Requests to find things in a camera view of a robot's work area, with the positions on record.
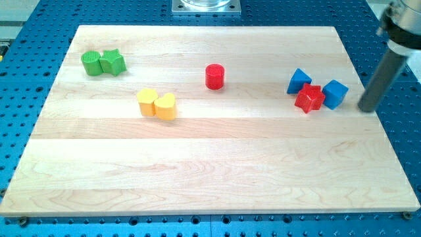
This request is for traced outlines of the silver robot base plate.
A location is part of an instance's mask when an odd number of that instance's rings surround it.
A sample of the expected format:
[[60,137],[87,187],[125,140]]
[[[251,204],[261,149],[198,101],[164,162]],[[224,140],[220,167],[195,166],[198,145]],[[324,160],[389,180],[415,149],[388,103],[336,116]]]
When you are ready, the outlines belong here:
[[172,0],[173,15],[240,15],[240,0]]

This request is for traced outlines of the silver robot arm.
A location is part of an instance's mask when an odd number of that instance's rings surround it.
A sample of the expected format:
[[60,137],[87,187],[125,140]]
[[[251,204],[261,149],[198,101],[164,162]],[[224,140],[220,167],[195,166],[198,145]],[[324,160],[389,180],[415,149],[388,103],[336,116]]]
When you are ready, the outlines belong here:
[[420,0],[393,0],[380,17],[377,35],[386,33],[387,46],[405,57],[420,51]]

